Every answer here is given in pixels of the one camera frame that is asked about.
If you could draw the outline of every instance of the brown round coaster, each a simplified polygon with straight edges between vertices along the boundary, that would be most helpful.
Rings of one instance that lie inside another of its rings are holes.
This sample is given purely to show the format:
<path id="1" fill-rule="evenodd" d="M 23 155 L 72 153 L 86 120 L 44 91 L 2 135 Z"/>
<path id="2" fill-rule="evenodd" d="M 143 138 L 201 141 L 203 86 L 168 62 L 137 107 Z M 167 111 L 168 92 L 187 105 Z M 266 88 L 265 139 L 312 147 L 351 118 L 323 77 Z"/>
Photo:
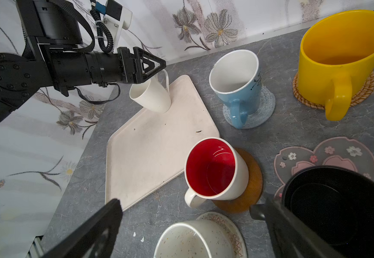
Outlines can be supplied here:
<path id="1" fill-rule="evenodd" d="M 302 95 L 300 95 L 299 90 L 297 89 L 297 75 L 298 74 L 296 73 L 296 75 L 293 78 L 293 95 L 297 98 L 297 100 L 302 102 L 306 106 L 309 106 L 314 109 L 325 109 L 325 106 L 310 102 L 304 97 L 302 97 Z M 362 88 L 352 97 L 351 106 L 356 106 L 357 104 L 366 100 L 369 97 L 369 95 L 373 92 L 373 89 L 374 89 L 374 71 L 370 73 L 370 75 L 366 79 Z"/>
<path id="2" fill-rule="evenodd" d="M 249 183 L 246 190 L 238 198 L 230 201 L 213 200 L 213 203 L 228 213 L 241 213 L 248 211 L 250 205 L 257 203 L 263 190 L 262 171 L 256 160 L 245 150 L 235 148 L 247 164 L 249 169 Z"/>

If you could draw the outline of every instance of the beige tray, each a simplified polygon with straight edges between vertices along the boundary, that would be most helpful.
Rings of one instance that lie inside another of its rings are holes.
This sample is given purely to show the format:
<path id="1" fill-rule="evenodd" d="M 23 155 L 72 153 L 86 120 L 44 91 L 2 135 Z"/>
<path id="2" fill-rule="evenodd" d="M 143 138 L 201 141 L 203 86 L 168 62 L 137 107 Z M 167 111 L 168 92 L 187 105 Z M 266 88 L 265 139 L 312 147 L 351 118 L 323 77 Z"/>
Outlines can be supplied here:
<path id="1" fill-rule="evenodd" d="M 126 210 L 184 171 L 190 149 L 205 137 L 219 137 L 188 75 L 170 84 L 171 107 L 164 114 L 145 108 L 112 134 L 107 145 L 105 203 Z"/>

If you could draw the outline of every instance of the yellow mug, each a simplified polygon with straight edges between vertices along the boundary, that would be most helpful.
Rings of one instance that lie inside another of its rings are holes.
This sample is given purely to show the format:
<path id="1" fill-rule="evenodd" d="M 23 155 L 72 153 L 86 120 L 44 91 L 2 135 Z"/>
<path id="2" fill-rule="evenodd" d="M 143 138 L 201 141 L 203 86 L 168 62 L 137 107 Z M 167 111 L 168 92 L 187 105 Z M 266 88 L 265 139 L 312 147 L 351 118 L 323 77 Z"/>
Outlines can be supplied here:
<path id="1" fill-rule="evenodd" d="M 300 44 L 298 90 L 341 120 L 374 68 L 374 11 L 334 14 L 313 25 Z"/>

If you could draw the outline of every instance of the gray tabletop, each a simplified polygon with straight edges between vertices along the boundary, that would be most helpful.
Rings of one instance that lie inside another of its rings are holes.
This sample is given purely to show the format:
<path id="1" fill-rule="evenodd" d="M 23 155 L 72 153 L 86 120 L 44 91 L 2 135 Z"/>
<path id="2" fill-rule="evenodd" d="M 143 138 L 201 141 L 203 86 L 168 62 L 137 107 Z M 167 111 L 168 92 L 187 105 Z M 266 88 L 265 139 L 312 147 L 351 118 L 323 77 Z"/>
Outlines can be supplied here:
<path id="1" fill-rule="evenodd" d="M 259 203 L 264 203 L 266 193 L 275 193 L 281 185 L 274 173 L 273 160 L 284 147 L 314 149 L 325 139 L 346 136 L 364 143 L 374 154 L 374 92 L 363 103 L 351 107 L 338 122 L 326 120 L 323 110 L 311 109 L 293 96 L 292 80 L 297 72 L 299 46 L 305 32 L 306 29 L 235 48 L 249 49 L 257 54 L 261 63 L 262 83 L 276 97 L 273 115 L 253 129 L 231 127 L 223 117 L 221 101 L 209 86 L 213 64 L 232 49 L 169 65 L 166 69 L 170 82 L 180 75 L 189 75 L 221 137 L 232 146 L 245 149 L 257 160 L 264 180 L 264 194 Z M 112 133 L 141 109 L 128 97 L 129 87 L 122 86 L 121 90 L 121 96 L 106 105 L 62 196 L 42 240 L 45 251 L 54 247 L 104 205 L 107 141 Z M 274 257 L 264 222 L 252 220 L 248 212 L 226 214 L 211 201 L 206 201 L 198 209 L 191 209 L 184 202 L 186 190 L 187 184 L 182 174 L 125 211 L 111 257 L 152 257 L 160 235 L 168 226 L 194 220 L 207 211 L 225 214 L 236 224 L 245 240 L 249 257 Z"/>

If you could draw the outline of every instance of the blue mug handle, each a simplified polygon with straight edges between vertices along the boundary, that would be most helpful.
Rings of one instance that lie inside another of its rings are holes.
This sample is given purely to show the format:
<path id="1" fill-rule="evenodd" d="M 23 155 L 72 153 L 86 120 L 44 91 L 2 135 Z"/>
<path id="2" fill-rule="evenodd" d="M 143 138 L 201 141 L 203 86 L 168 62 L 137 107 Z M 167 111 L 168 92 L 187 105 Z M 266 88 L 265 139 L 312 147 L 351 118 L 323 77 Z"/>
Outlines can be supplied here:
<path id="1" fill-rule="evenodd" d="M 230 105 L 230 119 L 237 129 L 242 129 L 247 121 L 247 111 L 240 110 L 240 100 L 233 100 Z"/>

